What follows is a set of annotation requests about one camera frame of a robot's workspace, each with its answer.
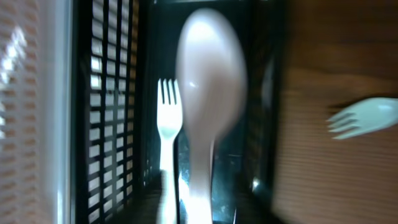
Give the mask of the mint green plastic fork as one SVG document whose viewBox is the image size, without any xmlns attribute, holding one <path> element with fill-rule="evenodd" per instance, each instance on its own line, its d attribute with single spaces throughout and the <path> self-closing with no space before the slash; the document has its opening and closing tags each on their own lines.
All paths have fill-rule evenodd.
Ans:
<svg viewBox="0 0 398 224">
<path fill-rule="evenodd" d="M 333 139 L 342 140 L 397 124 L 397 98 L 375 97 L 350 105 L 328 119 Z"/>
</svg>

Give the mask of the white plastic spoon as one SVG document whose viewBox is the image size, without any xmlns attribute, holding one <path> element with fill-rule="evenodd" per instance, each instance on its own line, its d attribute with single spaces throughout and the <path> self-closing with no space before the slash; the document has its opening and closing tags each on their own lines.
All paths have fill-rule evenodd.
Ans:
<svg viewBox="0 0 398 224">
<path fill-rule="evenodd" d="M 190 147 L 187 223 L 212 223 L 215 145 L 239 121 L 248 88 L 244 52 L 222 13 L 201 8 L 189 15 L 178 41 L 175 71 Z"/>
</svg>

